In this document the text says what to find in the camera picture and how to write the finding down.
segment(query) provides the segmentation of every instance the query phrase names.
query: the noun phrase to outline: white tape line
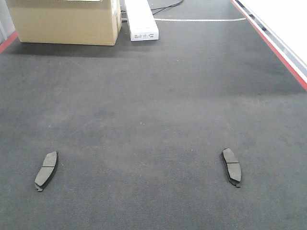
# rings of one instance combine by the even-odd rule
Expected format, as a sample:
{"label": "white tape line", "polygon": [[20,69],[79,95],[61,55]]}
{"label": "white tape line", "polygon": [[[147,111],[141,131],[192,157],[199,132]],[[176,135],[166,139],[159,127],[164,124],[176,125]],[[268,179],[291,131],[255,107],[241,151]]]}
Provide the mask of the white tape line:
{"label": "white tape line", "polygon": [[238,22],[246,20],[246,18],[236,19],[166,19],[166,18],[155,18],[156,21],[161,22],[193,22],[193,23],[210,23],[210,22]]}

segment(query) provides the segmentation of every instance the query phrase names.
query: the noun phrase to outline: cardboard box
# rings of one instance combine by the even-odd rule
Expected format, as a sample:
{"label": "cardboard box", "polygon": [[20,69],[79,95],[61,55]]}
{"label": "cardboard box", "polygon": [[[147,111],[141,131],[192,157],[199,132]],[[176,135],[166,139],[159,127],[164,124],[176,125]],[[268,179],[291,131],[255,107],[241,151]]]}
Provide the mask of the cardboard box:
{"label": "cardboard box", "polygon": [[119,0],[6,0],[21,42],[113,46]]}

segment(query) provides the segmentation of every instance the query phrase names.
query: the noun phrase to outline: white box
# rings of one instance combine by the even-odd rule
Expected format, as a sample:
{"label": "white box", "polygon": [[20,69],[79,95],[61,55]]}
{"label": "white box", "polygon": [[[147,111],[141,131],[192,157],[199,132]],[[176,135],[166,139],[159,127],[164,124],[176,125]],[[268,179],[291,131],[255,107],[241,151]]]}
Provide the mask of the white box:
{"label": "white box", "polygon": [[147,0],[125,0],[131,41],[159,39],[159,29]]}
{"label": "white box", "polygon": [[0,0],[0,44],[5,41],[12,33],[15,27],[13,25],[9,10],[4,0]]}

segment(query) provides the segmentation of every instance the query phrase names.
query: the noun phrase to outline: white label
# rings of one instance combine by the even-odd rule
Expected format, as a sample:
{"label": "white label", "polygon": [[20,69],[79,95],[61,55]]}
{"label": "white label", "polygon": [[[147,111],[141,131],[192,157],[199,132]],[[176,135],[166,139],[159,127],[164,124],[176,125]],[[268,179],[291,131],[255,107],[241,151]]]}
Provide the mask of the white label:
{"label": "white label", "polygon": [[154,34],[136,34],[134,35],[135,39],[140,39],[140,38],[153,38]]}
{"label": "white label", "polygon": [[117,10],[117,0],[111,0],[111,6],[112,6],[112,15],[113,15]]}

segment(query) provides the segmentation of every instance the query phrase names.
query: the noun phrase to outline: brake pad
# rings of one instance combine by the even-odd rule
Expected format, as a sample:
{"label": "brake pad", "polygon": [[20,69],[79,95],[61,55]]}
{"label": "brake pad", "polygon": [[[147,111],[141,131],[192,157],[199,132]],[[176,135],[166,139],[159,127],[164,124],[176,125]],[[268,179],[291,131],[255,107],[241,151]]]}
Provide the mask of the brake pad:
{"label": "brake pad", "polygon": [[59,161],[59,153],[51,152],[46,155],[43,165],[35,178],[35,187],[39,192],[42,192],[46,185],[52,179]]}
{"label": "brake pad", "polygon": [[241,166],[239,161],[236,159],[234,152],[231,149],[224,149],[222,152],[222,159],[227,171],[227,177],[231,184],[236,187],[240,187],[241,182]]}

